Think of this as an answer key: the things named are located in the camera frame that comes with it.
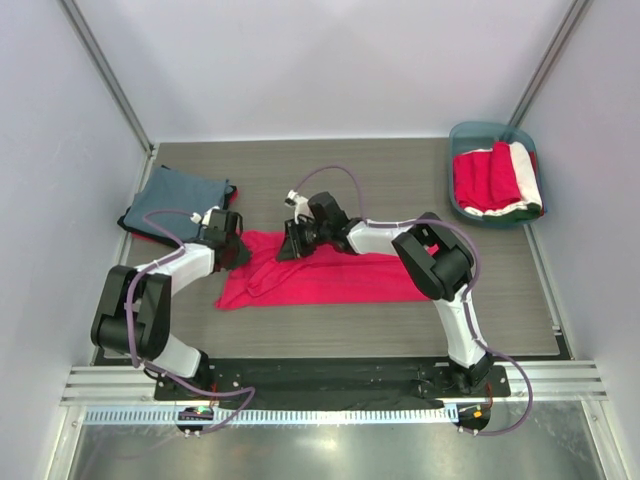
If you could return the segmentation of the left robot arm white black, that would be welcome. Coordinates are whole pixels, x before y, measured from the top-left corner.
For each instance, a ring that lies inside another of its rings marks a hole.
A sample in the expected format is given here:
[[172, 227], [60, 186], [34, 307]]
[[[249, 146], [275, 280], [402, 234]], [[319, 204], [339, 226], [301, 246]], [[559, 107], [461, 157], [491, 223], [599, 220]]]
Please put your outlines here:
[[[188, 217], [197, 225], [196, 237], [183, 241], [154, 221], [169, 214]], [[173, 296], [192, 283], [249, 262], [250, 251], [242, 241], [244, 219], [237, 212], [212, 207], [202, 214], [156, 210], [144, 215], [143, 221], [177, 248], [143, 265], [116, 265], [109, 270], [91, 342], [127, 356], [133, 367], [155, 372], [159, 381], [178, 385], [190, 398], [229, 398], [229, 393], [212, 390], [208, 355], [171, 333], [171, 305]]]

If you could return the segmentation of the pink-red t shirt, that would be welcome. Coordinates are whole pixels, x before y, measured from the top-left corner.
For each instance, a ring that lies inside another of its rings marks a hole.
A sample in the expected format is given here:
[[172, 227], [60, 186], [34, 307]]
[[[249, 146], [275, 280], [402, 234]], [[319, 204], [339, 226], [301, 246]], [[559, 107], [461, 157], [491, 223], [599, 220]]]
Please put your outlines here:
[[247, 231], [248, 264], [231, 271], [215, 307], [419, 302], [419, 292], [396, 256], [348, 255], [322, 245], [309, 257], [278, 262], [284, 235]]

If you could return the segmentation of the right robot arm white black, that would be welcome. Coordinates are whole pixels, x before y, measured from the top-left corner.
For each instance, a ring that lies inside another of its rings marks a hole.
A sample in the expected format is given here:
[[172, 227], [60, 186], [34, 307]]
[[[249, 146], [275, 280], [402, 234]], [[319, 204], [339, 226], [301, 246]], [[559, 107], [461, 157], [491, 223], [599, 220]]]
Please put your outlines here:
[[397, 257], [418, 291], [435, 303], [453, 388], [469, 396], [485, 386], [493, 356], [472, 300], [476, 261], [449, 224], [429, 212], [397, 223], [350, 218], [328, 192], [306, 198], [291, 190], [284, 203], [293, 209], [293, 217], [284, 224], [277, 261], [309, 257], [324, 245], [352, 256]]

